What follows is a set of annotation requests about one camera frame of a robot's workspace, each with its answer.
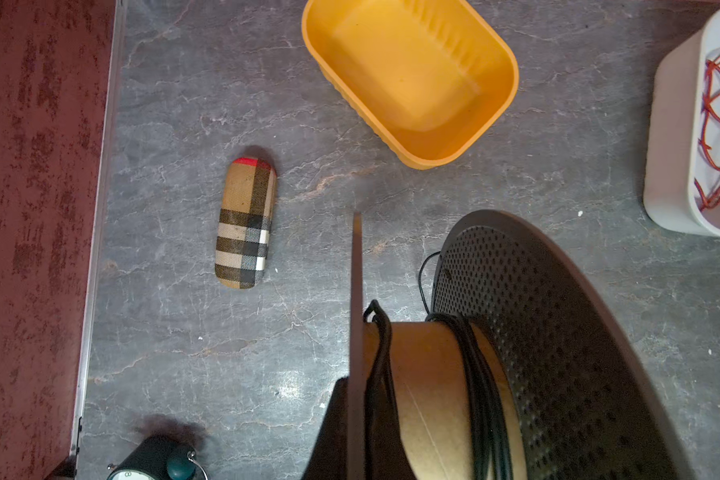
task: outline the white plastic bin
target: white plastic bin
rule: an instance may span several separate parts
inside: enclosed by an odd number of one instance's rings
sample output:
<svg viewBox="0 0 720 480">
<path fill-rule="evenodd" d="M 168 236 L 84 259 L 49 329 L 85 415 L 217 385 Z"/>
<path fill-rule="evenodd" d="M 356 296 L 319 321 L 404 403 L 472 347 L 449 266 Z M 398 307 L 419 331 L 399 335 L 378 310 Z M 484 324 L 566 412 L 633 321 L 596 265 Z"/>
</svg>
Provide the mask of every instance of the white plastic bin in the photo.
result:
<svg viewBox="0 0 720 480">
<path fill-rule="evenodd" d="M 720 10 L 656 71 L 643 204 L 669 230 L 720 236 L 720 206 L 696 206 L 697 151 L 706 58 L 720 49 Z"/>
</svg>

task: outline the red wooden surface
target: red wooden surface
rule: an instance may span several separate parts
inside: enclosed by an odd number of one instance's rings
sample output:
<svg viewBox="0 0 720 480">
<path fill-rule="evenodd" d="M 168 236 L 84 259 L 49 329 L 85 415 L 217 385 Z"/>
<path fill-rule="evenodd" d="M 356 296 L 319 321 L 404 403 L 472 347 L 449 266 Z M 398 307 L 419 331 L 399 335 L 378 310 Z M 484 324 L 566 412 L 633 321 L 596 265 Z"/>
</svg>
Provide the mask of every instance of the red wooden surface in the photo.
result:
<svg viewBox="0 0 720 480">
<path fill-rule="evenodd" d="M 0 478 L 67 455 L 114 0 L 0 0 Z"/>
</svg>

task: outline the gray marble surface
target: gray marble surface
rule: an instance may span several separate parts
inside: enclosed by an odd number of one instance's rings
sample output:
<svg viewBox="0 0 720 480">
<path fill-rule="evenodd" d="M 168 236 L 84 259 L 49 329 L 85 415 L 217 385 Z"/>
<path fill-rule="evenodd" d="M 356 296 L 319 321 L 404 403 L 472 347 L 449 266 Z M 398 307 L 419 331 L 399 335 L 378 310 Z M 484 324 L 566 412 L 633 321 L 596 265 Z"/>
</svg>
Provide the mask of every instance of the gray marble surface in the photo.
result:
<svg viewBox="0 0 720 480">
<path fill-rule="evenodd" d="M 698 477 L 720 478 L 720 240 L 659 228 L 640 199 L 653 73 L 717 6 L 470 3 L 517 55 L 520 90 L 461 158 L 416 171 L 321 75 L 304 0 L 131 0 L 79 478 L 104 478 L 156 414 L 202 430 L 212 478 L 299 477 L 347 372 L 352 212 L 366 297 L 420 320 L 423 257 L 480 208 L 571 256 Z M 226 168 L 251 145 L 274 158 L 278 201 L 264 282 L 238 291 L 213 251 Z"/>
</svg>

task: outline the alarm clock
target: alarm clock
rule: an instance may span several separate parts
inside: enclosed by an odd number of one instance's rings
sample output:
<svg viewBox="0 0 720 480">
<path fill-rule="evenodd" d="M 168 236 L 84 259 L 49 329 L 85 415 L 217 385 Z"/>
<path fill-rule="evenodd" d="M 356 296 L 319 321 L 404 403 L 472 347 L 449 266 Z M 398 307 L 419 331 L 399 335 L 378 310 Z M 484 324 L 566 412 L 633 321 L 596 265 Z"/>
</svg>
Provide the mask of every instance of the alarm clock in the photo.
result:
<svg viewBox="0 0 720 480">
<path fill-rule="evenodd" d="M 190 480 L 198 469 L 208 480 L 196 456 L 191 446 L 166 436 L 151 436 L 114 467 L 107 480 Z"/>
</svg>

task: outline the yellow plastic container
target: yellow plastic container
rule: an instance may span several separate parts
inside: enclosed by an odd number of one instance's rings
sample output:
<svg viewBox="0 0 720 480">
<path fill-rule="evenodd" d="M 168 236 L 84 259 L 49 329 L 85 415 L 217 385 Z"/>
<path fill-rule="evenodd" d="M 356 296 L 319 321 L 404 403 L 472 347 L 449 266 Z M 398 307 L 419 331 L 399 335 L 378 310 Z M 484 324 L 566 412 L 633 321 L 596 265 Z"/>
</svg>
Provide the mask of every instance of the yellow plastic container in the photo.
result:
<svg viewBox="0 0 720 480">
<path fill-rule="evenodd" d="M 507 109 L 518 63 L 465 0 L 309 0 L 309 52 L 409 167 L 461 155 Z"/>
</svg>

